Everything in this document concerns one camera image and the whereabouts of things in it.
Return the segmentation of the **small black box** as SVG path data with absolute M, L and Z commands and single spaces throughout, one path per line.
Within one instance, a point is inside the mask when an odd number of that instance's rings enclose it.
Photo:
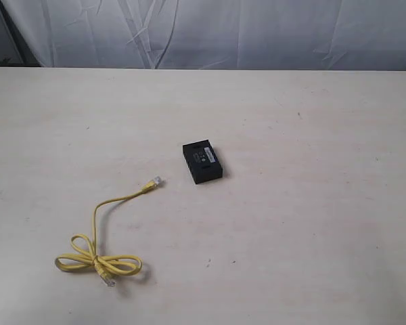
M 196 185 L 223 177 L 223 168 L 208 139 L 184 144 L 182 150 Z

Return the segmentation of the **white backdrop cloth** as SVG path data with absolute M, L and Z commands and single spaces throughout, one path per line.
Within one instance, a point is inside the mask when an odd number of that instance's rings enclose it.
M 406 1 L 0 1 L 10 66 L 406 70 Z

